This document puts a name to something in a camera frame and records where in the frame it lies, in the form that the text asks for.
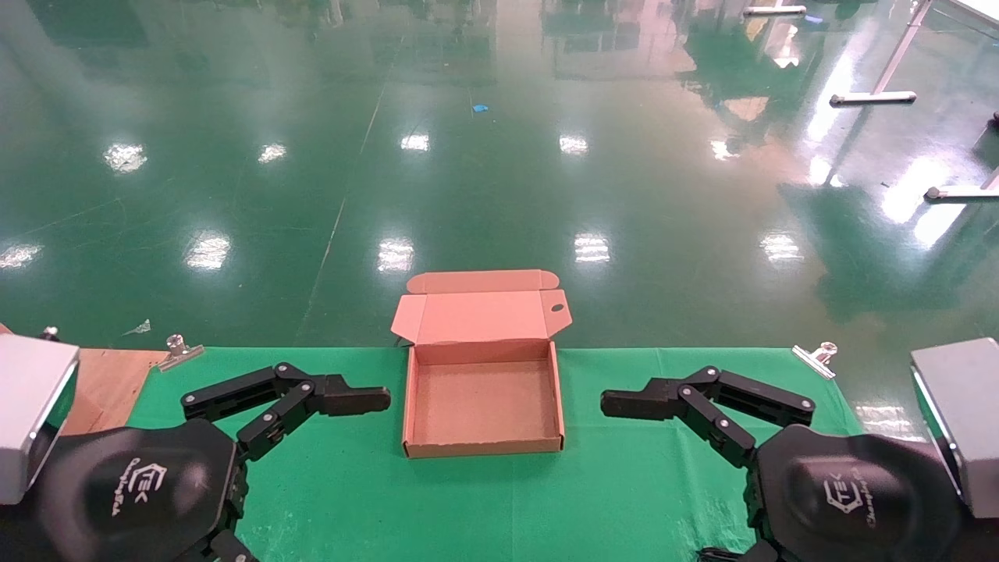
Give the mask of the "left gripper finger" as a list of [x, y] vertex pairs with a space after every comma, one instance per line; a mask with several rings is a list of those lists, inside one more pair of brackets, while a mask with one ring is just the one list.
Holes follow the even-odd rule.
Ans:
[[185, 394], [186, 420], [217, 422], [261, 407], [236, 432], [240, 461], [258, 461], [315, 414], [346, 417], [386, 411], [384, 386], [352, 387], [343, 375], [310, 375], [290, 363], [264, 367]]

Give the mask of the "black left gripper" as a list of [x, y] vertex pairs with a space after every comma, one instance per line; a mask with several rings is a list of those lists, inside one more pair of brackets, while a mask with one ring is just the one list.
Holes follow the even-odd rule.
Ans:
[[256, 562], [235, 533], [246, 495], [238, 448], [210, 422], [71, 436], [31, 488], [31, 558]]

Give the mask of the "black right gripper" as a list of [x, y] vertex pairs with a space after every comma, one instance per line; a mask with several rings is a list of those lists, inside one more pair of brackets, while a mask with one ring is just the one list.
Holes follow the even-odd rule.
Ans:
[[[706, 366], [638, 391], [607, 389], [600, 408], [610, 418], [677, 419], [735, 468], [752, 463], [745, 501], [759, 544], [702, 548], [702, 562], [947, 561], [966, 520], [931, 445], [815, 432], [804, 427], [812, 400], [738, 373]], [[725, 409], [784, 429], [756, 450]]]

